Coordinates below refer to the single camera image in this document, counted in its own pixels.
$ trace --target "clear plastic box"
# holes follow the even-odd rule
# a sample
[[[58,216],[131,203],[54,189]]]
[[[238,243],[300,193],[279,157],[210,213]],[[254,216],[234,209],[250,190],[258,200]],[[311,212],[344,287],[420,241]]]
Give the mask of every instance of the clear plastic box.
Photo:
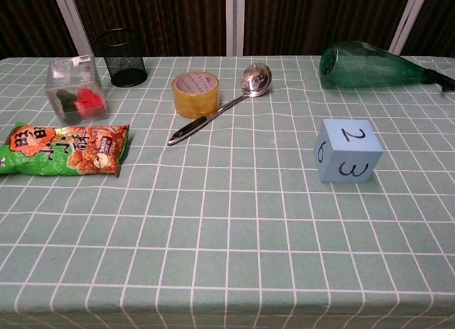
[[[93,55],[53,60],[49,64],[45,92],[64,125],[86,124],[108,117],[105,92]]]

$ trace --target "table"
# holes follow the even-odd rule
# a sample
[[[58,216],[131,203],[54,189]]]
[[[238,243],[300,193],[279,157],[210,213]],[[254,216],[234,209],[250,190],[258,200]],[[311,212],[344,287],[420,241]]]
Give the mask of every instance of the table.
[[[455,60],[412,58],[455,76]],[[0,62],[0,138],[58,126],[50,58]],[[189,141],[166,140],[173,77],[205,69],[223,102],[251,62],[272,93]],[[455,93],[437,85],[322,90],[319,57],[146,58],[111,86],[131,124],[120,177],[0,177],[1,328],[455,328]],[[385,148],[362,185],[322,184],[323,118],[368,119]]]

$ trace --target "dark curtain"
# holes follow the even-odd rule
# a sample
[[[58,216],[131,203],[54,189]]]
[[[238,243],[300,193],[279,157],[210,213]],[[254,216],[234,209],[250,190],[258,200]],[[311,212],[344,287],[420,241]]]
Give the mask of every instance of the dark curtain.
[[[55,0],[0,0],[0,59],[77,55]]]
[[[455,0],[425,0],[402,55],[455,58]]]
[[[245,0],[245,55],[319,55],[338,41],[388,49],[407,0]]]
[[[75,0],[96,55],[96,37],[138,31],[143,56],[225,55],[225,0]]]

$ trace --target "foam cube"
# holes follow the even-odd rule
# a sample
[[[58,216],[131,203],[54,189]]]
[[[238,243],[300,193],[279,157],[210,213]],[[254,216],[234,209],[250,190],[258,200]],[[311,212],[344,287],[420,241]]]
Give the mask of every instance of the foam cube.
[[[382,155],[370,122],[324,119],[314,147],[321,182],[364,183]]]

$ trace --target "roll of tape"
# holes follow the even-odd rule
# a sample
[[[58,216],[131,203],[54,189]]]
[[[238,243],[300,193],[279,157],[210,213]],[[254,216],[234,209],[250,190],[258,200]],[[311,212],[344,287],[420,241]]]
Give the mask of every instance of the roll of tape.
[[[209,116],[220,108],[220,82],[208,72],[186,72],[172,82],[176,111],[196,119]]]

